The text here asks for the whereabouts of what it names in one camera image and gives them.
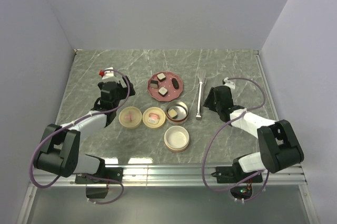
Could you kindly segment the metal tongs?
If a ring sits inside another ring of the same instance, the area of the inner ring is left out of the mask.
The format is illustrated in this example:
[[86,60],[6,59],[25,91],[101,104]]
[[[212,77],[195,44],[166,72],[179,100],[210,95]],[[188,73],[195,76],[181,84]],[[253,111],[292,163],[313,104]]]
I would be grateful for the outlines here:
[[202,118],[203,90],[206,84],[206,70],[199,70],[197,73],[197,77],[199,80],[199,88],[197,97],[196,119],[200,120]]

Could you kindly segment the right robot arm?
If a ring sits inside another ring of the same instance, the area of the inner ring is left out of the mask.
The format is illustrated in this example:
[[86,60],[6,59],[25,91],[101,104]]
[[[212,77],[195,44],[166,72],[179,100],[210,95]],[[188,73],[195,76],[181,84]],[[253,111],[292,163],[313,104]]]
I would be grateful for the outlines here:
[[304,161],[304,152],[287,120],[270,120],[235,105],[231,89],[221,85],[212,87],[203,104],[216,112],[226,126],[232,126],[257,138],[259,151],[236,158],[232,176],[245,181],[253,171],[277,173]]

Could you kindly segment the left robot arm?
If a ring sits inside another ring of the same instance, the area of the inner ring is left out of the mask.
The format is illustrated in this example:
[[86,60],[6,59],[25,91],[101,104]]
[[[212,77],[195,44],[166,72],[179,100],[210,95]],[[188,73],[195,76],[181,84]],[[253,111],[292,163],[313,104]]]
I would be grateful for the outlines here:
[[50,124],[46,127],[33,153],[31,168],[59,177],[69,177],[75,172],[81,140],[109,126],[116,117],[116,111],[135,95],[129,78],[124,74],[121,77],[126,86],[120,81],[102,80],[98,83],[101,96],[86,115],[63,125]]

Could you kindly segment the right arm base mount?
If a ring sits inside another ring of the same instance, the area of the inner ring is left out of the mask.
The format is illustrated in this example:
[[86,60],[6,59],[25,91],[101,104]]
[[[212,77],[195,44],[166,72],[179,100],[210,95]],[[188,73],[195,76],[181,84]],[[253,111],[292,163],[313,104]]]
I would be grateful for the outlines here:
[[245,173],[240,166],[223,166],[216,167],[215,172],[211,174],[212,177],[216,178],[217,183],[238,183],[239,181],[246,179],[248,176],[252,175],[254,172]]

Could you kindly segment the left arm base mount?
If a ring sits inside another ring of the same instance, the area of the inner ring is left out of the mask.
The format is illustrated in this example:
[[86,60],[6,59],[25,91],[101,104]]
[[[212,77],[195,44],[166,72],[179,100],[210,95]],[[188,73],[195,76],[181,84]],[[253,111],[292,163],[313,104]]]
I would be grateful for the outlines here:
[[111,180],[122,182],[123,170],[122,167],[105,167],[96,174],[90,174],[93,178],[90,178],[85,174],[77,174],[75,177],[75,184],[104,184],[111,183]]

